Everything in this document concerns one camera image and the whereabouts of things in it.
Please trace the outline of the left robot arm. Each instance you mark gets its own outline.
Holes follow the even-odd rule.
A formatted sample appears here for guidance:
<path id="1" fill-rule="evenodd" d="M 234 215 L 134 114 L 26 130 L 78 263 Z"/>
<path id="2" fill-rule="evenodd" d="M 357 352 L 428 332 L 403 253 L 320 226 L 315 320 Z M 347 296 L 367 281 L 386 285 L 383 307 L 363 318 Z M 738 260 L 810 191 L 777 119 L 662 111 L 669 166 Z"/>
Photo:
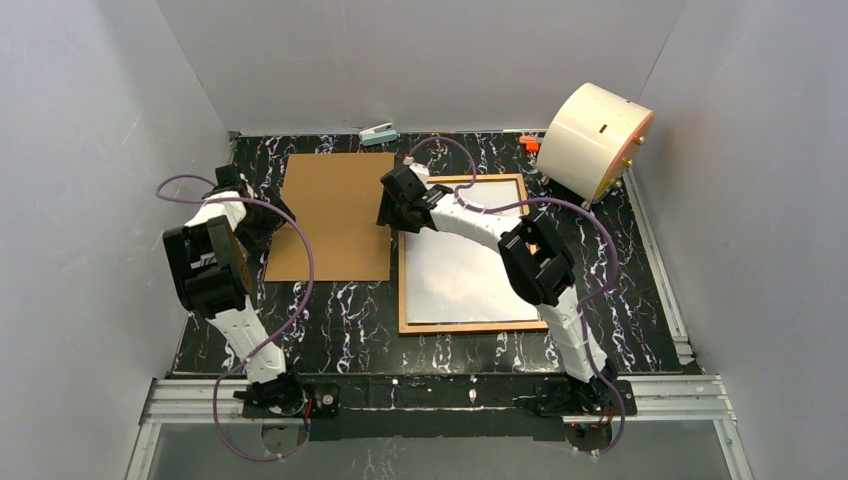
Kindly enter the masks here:
<path id="1" fill-rule="evenodd" d="M 259 198 L 235 165 L 217 168 L 210 184 L 211 191 L 194 203 L 197 213 L 162 236 L 180 303 L 215 327 L 236 354 L 231 370 L 244 372 L 248 381 L 233 394 L 244 416 L 304 421 L 338 416 L 339 385 L 304 381 L 252 300 L 255 283 L 243 244 L 294 226 L 295 215 L 278 197 Z"/>

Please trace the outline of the brown backing board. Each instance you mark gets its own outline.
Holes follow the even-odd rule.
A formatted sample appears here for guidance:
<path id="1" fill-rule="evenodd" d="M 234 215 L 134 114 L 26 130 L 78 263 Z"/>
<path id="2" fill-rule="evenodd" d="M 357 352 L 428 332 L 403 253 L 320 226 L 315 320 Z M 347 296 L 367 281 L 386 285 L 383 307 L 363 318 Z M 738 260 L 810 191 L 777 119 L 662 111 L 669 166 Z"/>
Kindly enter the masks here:
<path id="1" fill-rule="evenodd" d="M 376 224 L 391 153 L 293 154 L 281 198 L 310 243 L 316 281 L 390 279 L 391 231 Z"/>

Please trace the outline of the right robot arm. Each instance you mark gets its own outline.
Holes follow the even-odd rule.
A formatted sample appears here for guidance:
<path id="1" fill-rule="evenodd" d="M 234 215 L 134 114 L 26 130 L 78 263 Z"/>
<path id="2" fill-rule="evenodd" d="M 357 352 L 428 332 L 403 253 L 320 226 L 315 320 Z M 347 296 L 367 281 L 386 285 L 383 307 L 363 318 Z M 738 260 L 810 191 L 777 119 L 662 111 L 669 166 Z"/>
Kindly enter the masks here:
<path id="1" fill-rule="evenodd" d="M 513 291 L 536 308 L 559 349 L 568 387 L 551 400 L 564 400 L 569 410 L 600 410 L 605 420 L 625 417 L 615 370 L 582 314 L 574 257 L 551 219 L 540 210 L 509 216 L 506 206 L 475 204 L 457 189 L 429 186 L 428 179 L 428 169 L 418 164 L 397 165 L 383 175 L 378 225 L 454 234 L 497 252 Z"/>

